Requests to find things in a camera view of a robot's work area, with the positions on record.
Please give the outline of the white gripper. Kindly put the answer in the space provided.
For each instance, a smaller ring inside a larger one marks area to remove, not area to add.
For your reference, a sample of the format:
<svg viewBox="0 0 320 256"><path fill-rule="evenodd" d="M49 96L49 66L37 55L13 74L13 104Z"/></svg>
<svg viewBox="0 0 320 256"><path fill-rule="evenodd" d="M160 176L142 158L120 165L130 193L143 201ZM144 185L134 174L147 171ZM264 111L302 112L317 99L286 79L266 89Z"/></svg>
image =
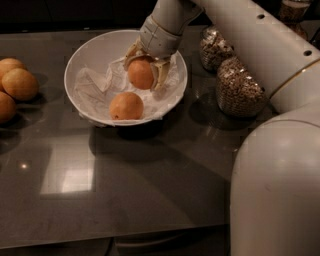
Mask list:
<svg viewBox="0 0 320 256"><path fill-rule="evenodd" d="M136 59L148 58L149 55L155 59L151 64L154 82L151 90L161 89L167 79L171 59L181 42L181 36L167 31L151 15L149 15L140 28L139 37L128 48L124 58L124 69Z"/></svg>

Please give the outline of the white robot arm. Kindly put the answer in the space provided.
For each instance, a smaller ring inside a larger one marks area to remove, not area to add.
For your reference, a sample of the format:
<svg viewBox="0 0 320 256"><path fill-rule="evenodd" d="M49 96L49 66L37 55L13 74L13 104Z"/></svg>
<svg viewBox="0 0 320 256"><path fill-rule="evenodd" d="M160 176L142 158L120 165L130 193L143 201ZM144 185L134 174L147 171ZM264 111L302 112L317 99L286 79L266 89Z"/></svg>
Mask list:
<svg viewBox="0 0 320 256"><path fill-rule="evenodd" d="M253 0L157 0L140 30L173 54L205 12L266 90L277 116L240 147L230 193L231 256L320 256L320 53Z"/></svg>

